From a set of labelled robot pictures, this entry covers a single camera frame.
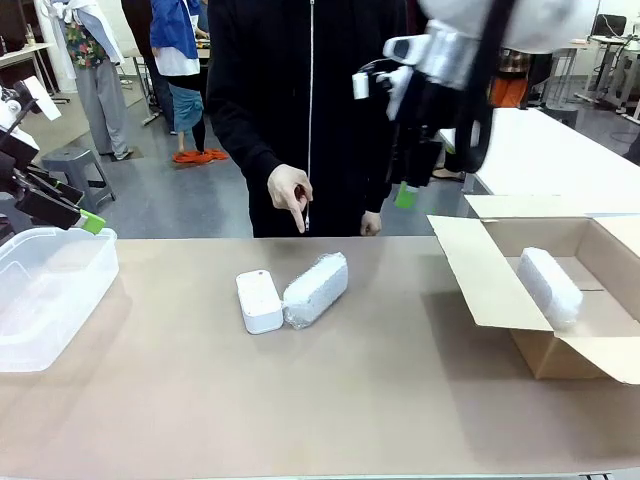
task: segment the cardboard box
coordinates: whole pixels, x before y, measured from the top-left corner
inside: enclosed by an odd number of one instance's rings
[[[494,218],[429,220],[476,324],[510,329],[535,378],[640,384],[640,218],[535,217],[552,203],[484,205],[476,212]],[[516,276],[526,247],[549,251],[583,291],[572,329],[554,332]]]

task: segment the blue skirt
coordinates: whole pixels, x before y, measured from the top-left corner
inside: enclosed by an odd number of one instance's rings
[[[189,132],[202,118],[204,105],[200,92],[169,84],[173,95],[174,128]]]

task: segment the translucent plastic container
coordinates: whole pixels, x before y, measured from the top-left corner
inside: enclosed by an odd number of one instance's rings
[[[0,372],[48,368],[118,274],[116,234],[36,228],[0,247]]]

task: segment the bubble wrapped item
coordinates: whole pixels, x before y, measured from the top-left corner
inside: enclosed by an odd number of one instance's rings
[[[313,324],[347,289],[349,269],[342,253],[323,255],[284,291],[284,319],[299,330]]]
[[[554,329],[576,323],[584,295],[549,252],[525,248],[516,273]]]

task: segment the silver zipper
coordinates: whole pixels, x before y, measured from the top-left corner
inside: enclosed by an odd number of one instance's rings
[[[311,68],[310,68],[310,72],[309,72],[309,143],[308,143],[308,149],[307,149],[307,178],[309,179],[309,182],[311,182],[311,123],[312,123],[312,116],[313,116],[313,74],[314,74],[314,43],[315,43],[315,35],[314,35],[314,28],[315,28],[315,18],[314,18],[314,11],[315,11],[315,4],[316,4],[316,0],[309,0],[309,6],[311,8]],[[304,225],[305,228],[307,230],[307,232],[309,231],[309,210],[311,210],[311,205],[308,204],[307,205],[307,215],[305,217],[304,220]]]

